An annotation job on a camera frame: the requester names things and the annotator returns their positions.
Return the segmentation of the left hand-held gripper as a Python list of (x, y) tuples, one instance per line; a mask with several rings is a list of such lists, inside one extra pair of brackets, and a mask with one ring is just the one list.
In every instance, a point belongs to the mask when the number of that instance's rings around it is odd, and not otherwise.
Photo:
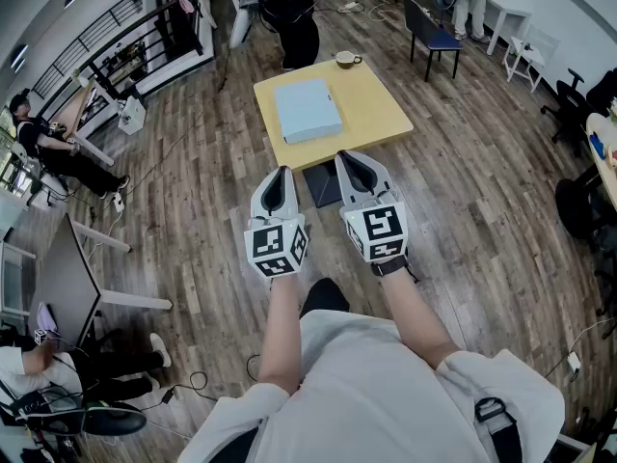
[(292, 171), (281, 166), (269, 174), (251, 198), (244, 231), (249, 265), (264, 279), (296, 274), (309, 244)]

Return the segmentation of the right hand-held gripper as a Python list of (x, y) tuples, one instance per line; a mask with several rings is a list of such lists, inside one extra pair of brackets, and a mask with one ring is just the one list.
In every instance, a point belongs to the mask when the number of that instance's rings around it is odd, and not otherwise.
[(407, 249), (408, 223), (384, 165), (355, 150), (335, 156), (344, 227), (367, 263), (403, 256)]

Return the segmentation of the person's right forearm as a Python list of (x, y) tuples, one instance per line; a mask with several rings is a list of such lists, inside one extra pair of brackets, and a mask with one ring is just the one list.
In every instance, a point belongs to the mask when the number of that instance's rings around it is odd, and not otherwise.
[(402, 342), (426, 364), (437, 369), (460, 350), (405, 269), (386, 275), (380, 283)]

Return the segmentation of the grey table with white legs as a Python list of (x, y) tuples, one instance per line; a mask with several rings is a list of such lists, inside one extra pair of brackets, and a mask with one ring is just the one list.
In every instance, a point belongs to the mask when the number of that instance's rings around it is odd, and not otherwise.
[(124, 253), (132, 251), (127, 243), (63, 216), (47, 253), (42, 259), (28, 320), (30, 331), (39, 328), (37, 312), (47, 305), (55, 319), (58, 334), (69, 344), (79, 346), (86, 338), (101, 304), (168, 311), (168, 299), (132, 295), (101, 288), (83, 250), (80, 238), (86, 236)]

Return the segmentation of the black trousers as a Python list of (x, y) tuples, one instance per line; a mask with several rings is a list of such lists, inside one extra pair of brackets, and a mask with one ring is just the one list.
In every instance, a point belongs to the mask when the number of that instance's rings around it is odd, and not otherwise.
[(339, 286), (330, 278), (320, 279), (310, 288), (300, 317), (318, 310), (350, 312), (349, 302)]

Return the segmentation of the black and blue chair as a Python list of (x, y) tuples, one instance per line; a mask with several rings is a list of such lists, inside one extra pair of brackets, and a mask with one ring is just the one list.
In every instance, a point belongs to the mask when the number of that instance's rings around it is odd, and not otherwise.
[(454, 52), (452, 78), (456, 77), (462, 44), (450, 35), (441, 24), (437, 24), (415, 0), (403, 0), (406, 30), (411, 33), (410, 62), (414, 61), (416, 42), (420, 41), (428, 50), (424, 81), (427, 82), (433, 57), (440, 61), (444, 52)]

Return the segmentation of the small white cabinet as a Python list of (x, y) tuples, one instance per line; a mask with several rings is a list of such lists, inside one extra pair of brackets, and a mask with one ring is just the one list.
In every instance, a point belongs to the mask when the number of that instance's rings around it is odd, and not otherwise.
[(127, 135), (141, 130), (145, 123), (146, 109), (142, 102), (129, 96), (119, 113), (119, 128)]

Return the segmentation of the black metal railing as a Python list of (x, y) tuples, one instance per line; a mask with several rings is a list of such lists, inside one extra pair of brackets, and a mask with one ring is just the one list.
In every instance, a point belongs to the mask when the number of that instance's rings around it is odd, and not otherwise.
[(47, 107), (77, 70), (98, 71), (121, 91), (191, 51), (201, 56), (195, 27), (200, 16), (182, 10), (179, 0), (120, 0), (68, 43), (31, 92)]

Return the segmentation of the white chair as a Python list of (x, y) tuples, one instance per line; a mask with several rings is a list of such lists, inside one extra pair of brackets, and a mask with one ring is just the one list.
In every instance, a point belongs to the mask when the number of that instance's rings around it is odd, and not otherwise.
[(529, 82), (533, 94), (559, 44), (559, 39), (533, 24), (527, 27), (521, 38), (512, 36), (502, 60), (507, 82), (518, 75)]

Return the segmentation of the white t-shirt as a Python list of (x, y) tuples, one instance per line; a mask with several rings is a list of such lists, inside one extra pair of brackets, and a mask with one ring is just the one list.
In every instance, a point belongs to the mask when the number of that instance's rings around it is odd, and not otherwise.
[(317, 310), (300, 327), (300, 388), (219, 399), (178, 463), (210, 463), (248, 432), (249, 463), (497, 463), (490, 432), (510, 421), (523, 463), (543, 463), (564, 423), (560, 391), (507, 350), (431, 368), (389, 320)]

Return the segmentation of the black round table base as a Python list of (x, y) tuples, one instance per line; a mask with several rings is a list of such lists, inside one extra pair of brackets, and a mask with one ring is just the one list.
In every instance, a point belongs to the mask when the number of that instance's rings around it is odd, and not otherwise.
[(562, 178), (558, 181), (554, 197), (561, 223), (576, 239), (588, 239), (593, 232), (606, 226), (609, 215), (593, 215), (589, 196), (600, 186), (602, 180), (596, 165), (590, 166), (576, 179)]

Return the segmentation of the black office chair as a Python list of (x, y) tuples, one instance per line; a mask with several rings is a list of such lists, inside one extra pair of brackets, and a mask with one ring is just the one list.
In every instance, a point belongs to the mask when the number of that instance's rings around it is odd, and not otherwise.
[(593, 112), (607, 118), (614, 97), (617, 97), (617, 68), (610, 69), (600, 82), (587, 92), (586, 100)]
[(558, 108), (553, 109), (544, 105), (540, 111), (542, 115), (550, 112), (557, 120), (558, 128), (551, 140), (555, 144), (558, 141), (566, 141), (571, 146), (574, 156), (581, 158), (583, 124), (592, 113), (592, 108), (585, 96), (577, 90), (578, 83), (583, 83), (584, 80), (571, 68), (568, 68), (568, 72), (573, 76), (570, 85), (562, 80), (556, 82)]

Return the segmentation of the round wooden table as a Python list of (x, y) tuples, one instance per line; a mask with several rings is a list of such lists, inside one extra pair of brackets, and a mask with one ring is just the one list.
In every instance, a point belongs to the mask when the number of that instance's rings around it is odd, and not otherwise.
[(617, 211), (617, 125), (592, 113), (586, 121), (586, 134), (604, 190)]

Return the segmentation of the purple cloth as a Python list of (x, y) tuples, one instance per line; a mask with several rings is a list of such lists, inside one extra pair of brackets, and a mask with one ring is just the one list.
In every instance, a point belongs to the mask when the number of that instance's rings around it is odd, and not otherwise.
[(40, 330), (45, 332), (58, 332), (58, 326), (52, 312), (46, 303), (40, 302), (37, 310), (37, 324)]

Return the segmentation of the window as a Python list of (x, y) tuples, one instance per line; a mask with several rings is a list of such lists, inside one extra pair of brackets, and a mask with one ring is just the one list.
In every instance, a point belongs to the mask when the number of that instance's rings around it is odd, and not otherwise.
[(6, 106), (0, 108), (0, 188), (22, 197), (31, 184), (23, 163), (13, 153), (16, 131)]

